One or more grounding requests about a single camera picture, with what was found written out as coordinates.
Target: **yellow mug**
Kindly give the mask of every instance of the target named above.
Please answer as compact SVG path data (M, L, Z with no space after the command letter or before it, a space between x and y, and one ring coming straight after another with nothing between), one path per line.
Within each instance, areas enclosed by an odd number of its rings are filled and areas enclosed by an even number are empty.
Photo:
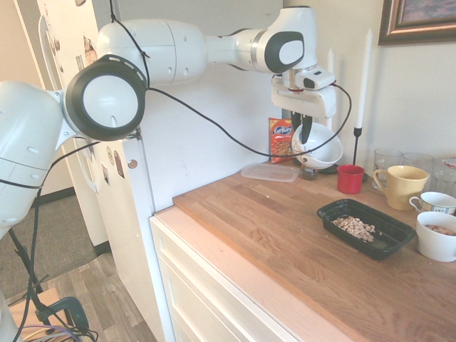
M386 188L378 179L378 173L386 175ZM387 170L373 172L373 180L385 194L386 202L397 210L414 209L409 199L420 195L428 178L429 174L426 171L407 165L391 166Z

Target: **tray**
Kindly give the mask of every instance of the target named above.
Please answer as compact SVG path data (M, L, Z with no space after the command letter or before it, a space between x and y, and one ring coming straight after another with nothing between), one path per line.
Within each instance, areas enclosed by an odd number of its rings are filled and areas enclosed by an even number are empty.
M389 257L416 236L411 226L353 199L332 202L320 208L317 215L322 218L326 230L375 260ZM364 223L375 226L375 233L371 233L373 242L357 239L331 222L348 216L357 217Z

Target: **white mug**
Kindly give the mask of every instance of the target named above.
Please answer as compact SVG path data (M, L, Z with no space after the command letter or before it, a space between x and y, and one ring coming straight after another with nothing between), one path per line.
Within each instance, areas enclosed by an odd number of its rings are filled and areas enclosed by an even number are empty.
M420 208L413 200L418 200ZM409 203L419 212L443 212L453 215L456 210L456 198L441 192L424 192L419 197L411 197Z
M456 232L456 217L442 212L422 212L416 222L418 251L422 255L441 262L456 260L456 237L434 232L425 227L428 224Z

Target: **butcher block counter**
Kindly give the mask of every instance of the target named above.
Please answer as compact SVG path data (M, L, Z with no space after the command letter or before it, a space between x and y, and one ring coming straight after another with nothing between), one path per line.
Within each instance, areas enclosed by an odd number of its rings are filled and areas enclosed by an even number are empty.
M418 238L375 261L328 233L316 212L351 198L415 228L371 180L361 193L336 175L269 182L239 173L174 198L177 208L354 341L456 341L456 262L428 259Z

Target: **red cereal box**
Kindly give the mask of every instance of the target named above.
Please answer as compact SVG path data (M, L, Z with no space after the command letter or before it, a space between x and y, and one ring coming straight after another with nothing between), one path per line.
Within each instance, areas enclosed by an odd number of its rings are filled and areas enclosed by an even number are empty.
M293 125L291 119L269 118L269 146L272 155L291 155ZM290 160L292 157L273 157L271 162Z

